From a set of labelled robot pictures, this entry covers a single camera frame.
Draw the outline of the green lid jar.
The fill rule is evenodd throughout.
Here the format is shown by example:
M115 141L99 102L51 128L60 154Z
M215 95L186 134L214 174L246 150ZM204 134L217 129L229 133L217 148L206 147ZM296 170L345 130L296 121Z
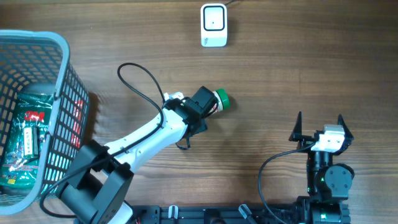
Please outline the green lid jar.
M230 102L226 91L223 88L213 91L218 102L212 108L212 112L217 113L230 108Z

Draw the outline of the green 3M glove packet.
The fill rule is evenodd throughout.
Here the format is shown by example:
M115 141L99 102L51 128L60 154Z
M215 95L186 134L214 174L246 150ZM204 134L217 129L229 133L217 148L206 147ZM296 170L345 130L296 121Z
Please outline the green 3M glove packet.
M2 187L31 189L34 186L52 105L51 95L18 95L5 161L1 165Z

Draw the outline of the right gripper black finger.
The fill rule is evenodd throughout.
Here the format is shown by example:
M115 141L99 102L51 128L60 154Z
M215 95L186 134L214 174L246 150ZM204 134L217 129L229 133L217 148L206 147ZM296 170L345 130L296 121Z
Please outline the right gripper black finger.
M343 130L345 132L345 139L346 140L354 140L354 136L351 133L351 131L349 130L349 128L347 127L347 125L346 125L346 123L345 123L345 121L343 119L343 116L341 114L338 115L337 124L343 127Z
M315 138L312 136L307 136L302 134L302 112L299 111L297 115L297 119L295 122L295 126L289 136L289 141L292 142L314 142Z

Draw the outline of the red snack stick packet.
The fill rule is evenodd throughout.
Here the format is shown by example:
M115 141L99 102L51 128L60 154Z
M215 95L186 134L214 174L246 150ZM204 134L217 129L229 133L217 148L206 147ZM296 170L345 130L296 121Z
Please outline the red snack stick packet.
M80 148L80 136L81 133L81 125L79 122L81 121L81 110L83 109L83 100L76 100L75 106L73 107L73 117L75 118L72 127L72 136L71 136L71 143L76 147Z

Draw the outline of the green battery pack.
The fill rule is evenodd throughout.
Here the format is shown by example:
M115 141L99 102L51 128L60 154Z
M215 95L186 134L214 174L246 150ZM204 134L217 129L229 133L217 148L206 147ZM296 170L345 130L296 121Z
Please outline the green battery pack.
M25 127L23 130L24 135L24 155L30 157L39 156L39 137L36 127Z

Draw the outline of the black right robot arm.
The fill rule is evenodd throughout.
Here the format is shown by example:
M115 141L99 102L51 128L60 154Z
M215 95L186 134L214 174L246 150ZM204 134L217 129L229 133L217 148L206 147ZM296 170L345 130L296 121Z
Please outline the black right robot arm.
M354 170L333 158L351 145L354 136L342 115L336 124L326 124L313 136L302 134L302 113L299 112L289 141L297 142L301 152L307 154L307 193L294 203L293 223L351 223L348 200L353 184Z

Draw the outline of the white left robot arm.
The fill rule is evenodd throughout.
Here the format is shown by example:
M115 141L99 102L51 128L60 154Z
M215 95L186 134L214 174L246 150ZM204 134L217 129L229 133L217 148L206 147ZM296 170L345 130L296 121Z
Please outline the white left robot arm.
M206 131L205 119L228 109L224 89L201 87L192 97L164 94L161 112L133 133L104 146L81 147L56 196L82 223L128 223L134 211L125 197L134 174L169 145Z

